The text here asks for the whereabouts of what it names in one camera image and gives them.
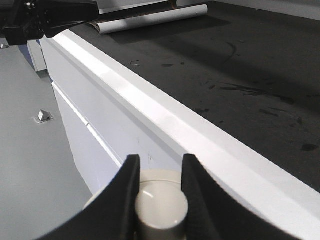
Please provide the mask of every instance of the robotic arm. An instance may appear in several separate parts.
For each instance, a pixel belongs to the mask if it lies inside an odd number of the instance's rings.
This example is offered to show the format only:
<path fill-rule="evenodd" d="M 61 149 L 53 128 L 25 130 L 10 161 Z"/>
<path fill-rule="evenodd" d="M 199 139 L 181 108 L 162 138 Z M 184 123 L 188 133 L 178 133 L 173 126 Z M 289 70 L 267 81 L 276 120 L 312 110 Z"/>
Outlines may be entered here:
<path fill-rule="evenodd" d="M 0 37 L 11 46 L 24 45 L 98 18 L 98 4 L 91 0 L 1 0 Z"/>

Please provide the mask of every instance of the black table surface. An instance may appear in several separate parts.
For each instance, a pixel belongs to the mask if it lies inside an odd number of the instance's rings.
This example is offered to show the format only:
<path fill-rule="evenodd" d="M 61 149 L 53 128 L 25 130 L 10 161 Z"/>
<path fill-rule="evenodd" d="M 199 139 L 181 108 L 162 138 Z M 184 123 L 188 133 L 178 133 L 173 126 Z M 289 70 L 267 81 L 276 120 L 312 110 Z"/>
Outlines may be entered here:
<path fill-rule="evenodd" d="M 320 192 L 320 21 L 207 6 L 108 35 L 71 30 Z"/>

